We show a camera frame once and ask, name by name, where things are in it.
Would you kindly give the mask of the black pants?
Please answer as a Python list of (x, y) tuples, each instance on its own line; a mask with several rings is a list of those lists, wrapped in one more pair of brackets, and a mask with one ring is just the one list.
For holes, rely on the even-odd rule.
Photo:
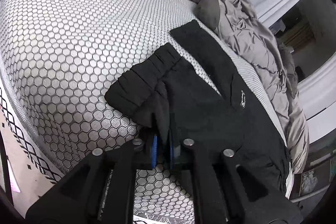
[(177, 162), (179, 143), (186, 138), (202, 143), (211, 159), (231, 149), (252, 173), (286, 193), (288, 149), (231, 58), (195, 20), (170, 34), (213, 84), (207, 84), (171, 44), (165, 44), (110, 86), (107, 103), (151, 128), (172, 162)]

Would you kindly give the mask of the white honeycomb mattress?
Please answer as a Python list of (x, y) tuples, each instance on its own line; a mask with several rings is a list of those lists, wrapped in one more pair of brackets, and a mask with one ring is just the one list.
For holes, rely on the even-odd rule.
[(96, 148), (110, 151), (156, 136), (154, 168), (135, 175), (133, 217), (195, 223), (190, 171), (172, 167), (159, 136), (105, 100), (123, 73), (165, 44), (212, 85), (170, 34), (192, 20), (231, 58), (287, 147), (254, 67), (197, 19), (196, 8), (192, 0), (1, 0), (1, 80), (56, 184)]

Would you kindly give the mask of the grey rumpled duvet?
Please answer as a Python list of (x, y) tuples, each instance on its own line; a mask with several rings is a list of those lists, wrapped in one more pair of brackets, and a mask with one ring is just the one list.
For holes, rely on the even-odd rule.
[(290, 51), (258, 20), (249, 0), (192, 1), (197, 3), (197, 18), (254, 67), (285, 133), (293, 171), (302, 173), (309, 128)]

